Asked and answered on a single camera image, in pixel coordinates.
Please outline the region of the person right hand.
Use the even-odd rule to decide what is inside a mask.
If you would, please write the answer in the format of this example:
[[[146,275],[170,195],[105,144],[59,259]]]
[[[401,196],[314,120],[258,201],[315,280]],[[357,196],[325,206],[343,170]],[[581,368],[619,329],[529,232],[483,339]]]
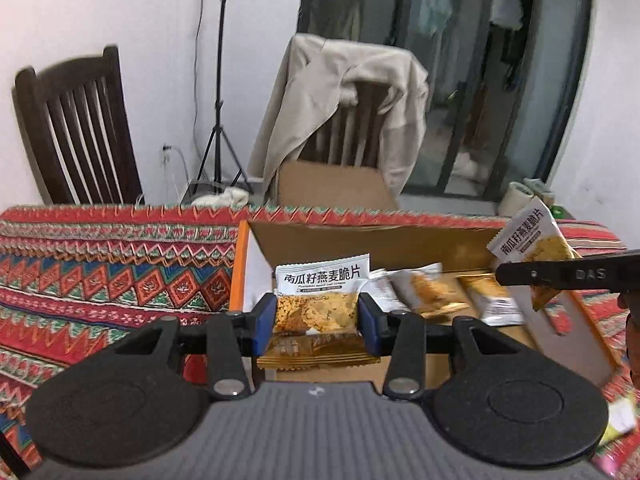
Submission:
[[[623,292],[618,306],[628,311],[626,322],[627,360],[634,388],[640,389],[640,299],[638,292]]]

